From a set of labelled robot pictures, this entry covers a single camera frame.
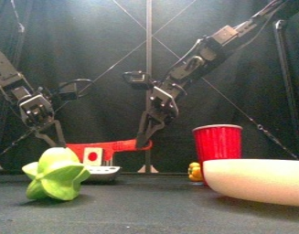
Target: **red object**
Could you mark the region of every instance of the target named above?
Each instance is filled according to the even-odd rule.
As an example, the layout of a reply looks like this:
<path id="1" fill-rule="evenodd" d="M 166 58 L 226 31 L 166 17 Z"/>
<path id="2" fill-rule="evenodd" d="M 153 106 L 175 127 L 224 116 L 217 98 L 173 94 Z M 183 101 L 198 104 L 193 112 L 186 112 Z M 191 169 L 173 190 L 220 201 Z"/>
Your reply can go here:
<path id="1" fill-rule="evenodd" d="M 89 154 L 89 159 L 90 159 L 91 161 L 95 161 L 97 158 L 98 158 L 98 153 L 97 153 L 97 152 L 91 152 L 91 153 Z"/>
<path id="2" fill-rule="evenodd" d="M 110 161 L 117 152 L 149 150 L 153 147 L 153 142 L 150 141 L 149 145 L 141 149 L 135 148 L 135 139 L 110 143 L 67 144 L 66 146 L 77 153 L 81 162 L 83 162 L 83 155 L 87 147 L 103 148 L 103 160 Z"/>
<path id="3" fill-rule="evenodd" d="M 241 158 L 241 132 L 242 127 L 232 124 L 207 125 L 193 130 L 201 165 L 207 160 Z"/>

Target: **black table surface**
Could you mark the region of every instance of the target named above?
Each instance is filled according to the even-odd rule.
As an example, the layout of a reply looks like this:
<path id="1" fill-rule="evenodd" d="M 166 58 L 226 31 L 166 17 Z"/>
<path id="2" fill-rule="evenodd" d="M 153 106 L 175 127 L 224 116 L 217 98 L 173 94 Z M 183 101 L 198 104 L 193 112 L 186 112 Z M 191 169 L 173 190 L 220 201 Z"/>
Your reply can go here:
<path id="1" fill-rule="evenodd" d="M 30 200 L 24 175 L 0 175 L 0 233 L 299 233 L 299 207 L 226 197 L 182 175 L 86 183 L 73 201 Z"/>

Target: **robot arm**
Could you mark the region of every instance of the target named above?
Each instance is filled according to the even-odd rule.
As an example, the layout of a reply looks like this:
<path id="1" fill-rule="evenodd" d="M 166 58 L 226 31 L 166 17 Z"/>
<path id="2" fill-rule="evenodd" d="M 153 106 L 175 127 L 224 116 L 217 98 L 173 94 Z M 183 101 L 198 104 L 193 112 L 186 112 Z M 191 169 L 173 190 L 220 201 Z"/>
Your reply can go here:
<path id="1" fill-rule="evenodd" d="M 61 98 L 71 101 L 78 97 L 77 87 L 71 83 L 62 85 L 59 89 Z M 66 146 L 65 134 L 61 122 L 54 118 L 54 109 L 49 91 L 43 88 L 35 90 L 26 77 L 16 71 L 6 55 L 0 51 L 0 91 L 11 106 L 19 109 L 22 121 L 34 130 L 38 138 L 43 139 L 51 147 Z M 43 133 L 55 126 L 58 143 Z"/>
<path id="2" fill-rule="evenodd" d="M 131 84 L 143 81 L 150 87 L 150 109 L 142 114 L 137 135 L 137 148 L 143 147 L 153 134 L 178 117 L 178 98 L 186 94 L 193 83 L 193 74 L 203 76 L 242 49 L 258 36 L 274 14 L 292 0 L 274 0 L 249 21 L 237 27 L 224 27 L 213 36 L 197 40 L 191 50 L 169 70 L 165 80 L 158 83 L 150 80 L 143 72 L 126 72 L 123 77 Z"/>

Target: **red cup rim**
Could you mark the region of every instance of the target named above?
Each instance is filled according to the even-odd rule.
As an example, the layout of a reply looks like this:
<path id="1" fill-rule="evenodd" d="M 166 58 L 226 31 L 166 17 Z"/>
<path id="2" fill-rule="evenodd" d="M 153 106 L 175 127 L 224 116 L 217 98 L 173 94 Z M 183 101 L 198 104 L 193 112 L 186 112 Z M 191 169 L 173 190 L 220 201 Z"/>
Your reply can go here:
<path id="1" fill-rule="evenodd" d="M 206 125 L 198 128 L 194 128 L 193 131 L 201 130 L 201 129 L 206 129 L 206 128 L 217 128 L 217 127 L 232 127 L 232 128 L 238 128 L 242 130 L 242 127 L 238 125 L 233 125 L 233 124 L 212 124 L 212 125 Z"/>

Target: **green star fruit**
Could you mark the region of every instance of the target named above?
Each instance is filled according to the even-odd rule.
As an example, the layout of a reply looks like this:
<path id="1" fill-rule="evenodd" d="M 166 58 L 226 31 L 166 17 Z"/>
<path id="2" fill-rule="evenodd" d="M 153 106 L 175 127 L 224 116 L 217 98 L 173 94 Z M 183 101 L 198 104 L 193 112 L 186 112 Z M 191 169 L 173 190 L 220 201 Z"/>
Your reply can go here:
<path id="1" fill-rule="evenodd" d="M 24 173 L 32 179 L 27 188 L 30 199 L 51 197 L 73 200 L 81 191 L 81 183 L 91 173 L 70 148 L 54 147 L 39 158 L 39 162 L 26 165 Z"/>

